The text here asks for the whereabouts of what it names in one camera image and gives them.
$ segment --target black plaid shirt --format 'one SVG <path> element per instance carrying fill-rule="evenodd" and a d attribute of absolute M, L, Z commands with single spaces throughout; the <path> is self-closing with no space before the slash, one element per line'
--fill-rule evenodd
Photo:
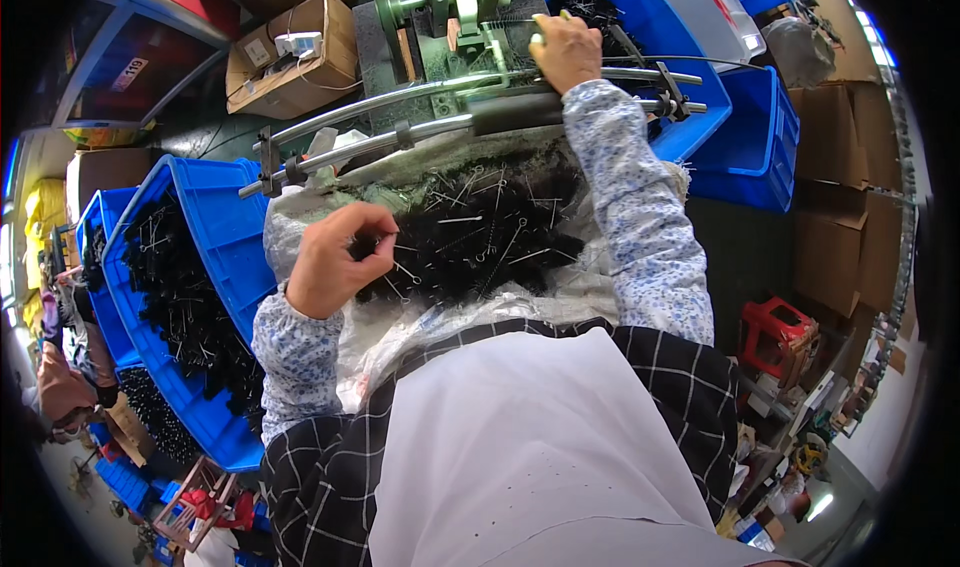
<path fill-rule="evenodd" d="M 261 471 L 282 564 L 369 565 L 374 490 L 397 379 L 465 344 L 503 333 L 572 337 L 602 327 L 646 386 L 690 467 L 714 523 L 723 513 L 737 448 L 737 374 L 719 351 L 670 333 L 596 318 L 558 328 L 513 319 L 478 326 L 403 357 L 355 415 L 315 417 L 270 443 Z"/>

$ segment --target red cloth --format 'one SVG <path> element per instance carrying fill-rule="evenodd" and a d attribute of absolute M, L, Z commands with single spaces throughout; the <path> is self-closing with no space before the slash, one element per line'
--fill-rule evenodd
<path fill-rule="evenodd" d="M 180 499 L 189 502 L 197 509 L 198 519 L 209 519 L 217 505 L 216 501 L 210 496 L 210 492 L 204 490 L 183 492 Z M 227 529 L 252 529 L 254 527 L 254 493 L 250 490 L 241 493 L 233 504 L 233 513 L 235 519 L 219 517 L 213 525 Z"/>

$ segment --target white label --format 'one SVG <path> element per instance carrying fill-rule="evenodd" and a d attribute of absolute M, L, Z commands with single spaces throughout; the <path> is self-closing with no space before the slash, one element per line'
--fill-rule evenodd
<path fill-rule="evenodd" d="M 245 45 L 244 50 L 246 50 L 246 56 L 249 56 L 254 67 L 263 67 L 270 62 L 270 54 L 267 52 L 267 48 L 263 46 L 263 42 L 259 40 L 253 40 Z"/>
<path fill-rule="evenodd" d="M 126 89 L 130 87 L 130 84 L 137 79 L 140 71 L 142 71 L 148 63 L 150 63 L 150 61 L 142 58 L 134 58 L 132 61 L 130 61 L 129 65 L 126 66 L 126 69 L 123 69 L 123 71 L 120 73 L 120 76 L 117 77 L 117 80 L 113 82 L 113 91 L 125 92 Z"/>

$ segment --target person's right hand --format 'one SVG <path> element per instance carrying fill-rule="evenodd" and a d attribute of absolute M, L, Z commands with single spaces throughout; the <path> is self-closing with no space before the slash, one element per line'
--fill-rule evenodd
<path fill-rule="evenodd" d="M 364 230 L 384 236 L 373 254 L 354 261 L 351 238 Z M 311 223 L 287 284 L 287 302 L 314 319 L 327 319 L 361 288 L 394 268 L 394 242 L 400 230 L 386 207 L 355 202 Z"/>
<path fill-rule="evenodd" d="M 534 15 L 543 34 L 530 41 L 530 56 L 560 95 L 584 81 L 600 79 L 603 34 L 580 18 Z"/>

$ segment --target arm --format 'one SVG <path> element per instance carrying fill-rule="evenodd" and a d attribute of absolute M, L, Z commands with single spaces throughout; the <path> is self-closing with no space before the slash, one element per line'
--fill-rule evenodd
<path fill-rule="evenodd" d="M 347 251 L 361 229 L 384 237 L 354 261 Z M 251 347 L 263 366 L 263 445 L 311 417 L 342 409 L 337 398 L 340 309 L 364 285 L 394 266 L 397 224 L 384 207 L 357 202 L 303 231 L 289 282 L 267 297 L 253 319 Z"/>
<path fill-rule="evenodd" d="M 312 319 L 290 306 L 287 284 L 268 296 L 253 319 L 256 359 L 266 372 L 262 405 L 264 446 L 310 417 L 341 410 L 337 398 L 337 340 L 344 318 Z"/>
<path fill-rule="evenodd" d="M 604 80 L 563 96 L 563 122 L 609 243 L 620 325 L 675 333 L 712 346 L 707 255 L 671 175 L 647 143 L 640 104 Z"/>

